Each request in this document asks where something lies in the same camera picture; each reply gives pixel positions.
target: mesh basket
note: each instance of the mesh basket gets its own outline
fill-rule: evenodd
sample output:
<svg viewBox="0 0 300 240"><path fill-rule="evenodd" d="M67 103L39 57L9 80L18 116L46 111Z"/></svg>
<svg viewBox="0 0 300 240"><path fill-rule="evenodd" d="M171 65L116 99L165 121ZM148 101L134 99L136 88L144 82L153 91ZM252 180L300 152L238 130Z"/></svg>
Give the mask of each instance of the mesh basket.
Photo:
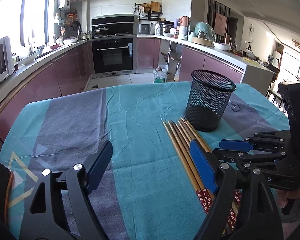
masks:
<svg viewBox="0 0 300 240"><path fill-rule="evenodd" d="M213 71L194 70L185 118L199 131L217 129L235 84Z"/></svg>

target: oven handle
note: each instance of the oven handle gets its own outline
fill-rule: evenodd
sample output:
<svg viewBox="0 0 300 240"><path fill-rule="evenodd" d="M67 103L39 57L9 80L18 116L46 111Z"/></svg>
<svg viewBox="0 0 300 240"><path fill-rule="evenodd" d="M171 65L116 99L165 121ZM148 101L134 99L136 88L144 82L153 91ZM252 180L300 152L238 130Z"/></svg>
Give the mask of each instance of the oven handle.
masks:
<svg viewBox="0 0 300 240"><path fill-rule="evenodd" d="M118 48L109 48L109 49L128 49L128 46L125 47L118 47ZM97 49L97 51L102 51L102 50L109 50L109 49Z"/></svg>

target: black cup rim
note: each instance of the black cup rim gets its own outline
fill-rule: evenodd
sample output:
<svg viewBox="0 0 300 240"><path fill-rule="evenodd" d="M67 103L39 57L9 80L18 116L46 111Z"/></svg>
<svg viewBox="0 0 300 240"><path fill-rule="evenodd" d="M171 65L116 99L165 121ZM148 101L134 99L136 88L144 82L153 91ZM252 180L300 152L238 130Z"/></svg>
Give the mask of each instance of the black cup rim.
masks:
<svg viewBox="0 0 300 240"><path fill-rule="evenodd" d="M194 72L209 72L209 73L213 73L213 74L215 74L215 75L218 75L218 76L220 76L220 77L223 77L223 78L227 79L227 80L233 85L233 88L225 89L225 88L220 88L220 87L211 85L211 84L209 84L209 83L207 83L207 82L204 82L204 81L199 80L198 78L196 78L196 77L194 76ZM199 82L200 84L202 84L202 85L204 85L204 86L207 86L208 88L211 88L211 89L214 89L214 90L221 91L221 92L233 92L233 91L235 91L236 88L237 88L237 86L234 84L234 82L233 82L231 79L227 78L227 77L224 76L224 75L221 75L221 74L219 74L219 73L216 73L216 72L214 72L214 71L210 71L210 70L202 70L202 69L196 69L196 70L194 70L194 71L191 72L191 76L192 76L193 79L195 79L195 80L196 80L197 82Z"/></svg>

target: human hand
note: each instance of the human hand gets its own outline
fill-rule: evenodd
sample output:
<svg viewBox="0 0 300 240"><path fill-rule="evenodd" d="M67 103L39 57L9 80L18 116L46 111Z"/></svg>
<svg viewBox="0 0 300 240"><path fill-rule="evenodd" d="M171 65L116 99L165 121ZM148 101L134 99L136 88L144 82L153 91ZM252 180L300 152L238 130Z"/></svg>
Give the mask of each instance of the human hand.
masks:
<svg viewBox="0 0 300 240"><path fill-rule="evenodd" d="M278 206L279 208L284 208L288 203L289 199L298 199L300 198L300 188L294 191L284 191L277 189L278 194Z"/></svg>

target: white countertop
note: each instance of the white countertop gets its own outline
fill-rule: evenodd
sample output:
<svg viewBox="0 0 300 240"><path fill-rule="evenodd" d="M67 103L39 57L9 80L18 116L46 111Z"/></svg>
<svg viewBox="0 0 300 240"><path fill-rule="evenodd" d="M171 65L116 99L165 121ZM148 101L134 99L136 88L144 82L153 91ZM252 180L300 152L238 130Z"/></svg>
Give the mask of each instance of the white countertop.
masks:
<svg viewBox="0 0 300 240"><path fill-rule="evenodd" d="M184 40L175 39L175 38L168 38L168 37L153 35L153 34L138 34L137 37L140 37L140 38L142 38L142 37L145 37L145 38L146 37L154 37L154 38L159 38L159 39L162 39L162 40L182 44L182 45L200 50L202 52L208 53L208 54L213 55L217 58L220 58L221 60L224 60L226 62L229 62L229 63L237 66L238 68L242 69L243 71L246 69L247 65L251 65L253 67L258 67L258 68L262 68L262 69L267 70L266 67L258 64L257 62L253 64L253 63L250 63L250 62L244 60L243 57L234 55L230 52L226 52L226 51L223 51L223 50L220 50L220 49L211 48L211 47L208 47L208 46L203 46L203 45L196 44L196 43L193 43L193 42L184 41Z"/></svg>
<svg viewBox="0 0 300 240"><path fill-rule="evenodd" d="M61 47L50 54L47 54L29 65L19 67L12 75L8 76L5 80L0 83L0 103L1 101L15 88L17 87L27 76L31 75L34 71L52 61L61 54L86 43L87 41L79 41L75 44Z"/></svg>

